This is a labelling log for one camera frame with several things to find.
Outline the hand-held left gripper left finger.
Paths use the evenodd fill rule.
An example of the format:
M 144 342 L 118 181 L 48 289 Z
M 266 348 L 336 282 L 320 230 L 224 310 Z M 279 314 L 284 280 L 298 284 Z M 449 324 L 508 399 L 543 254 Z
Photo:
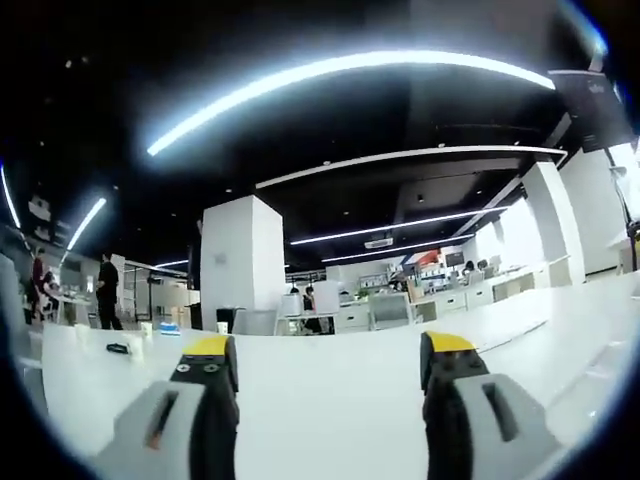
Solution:
M 198 340 L 119 414 L 94 469 L 103 479 L 235 479 L 238 391 L 235 339 Z

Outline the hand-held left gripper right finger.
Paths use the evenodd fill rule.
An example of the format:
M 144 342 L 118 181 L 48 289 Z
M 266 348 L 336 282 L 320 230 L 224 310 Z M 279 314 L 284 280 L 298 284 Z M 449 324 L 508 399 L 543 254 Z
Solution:
M 526 479 L 561 449 L 539 402 L 460 336 L 421 334 L 420 385 L 429 479 Z

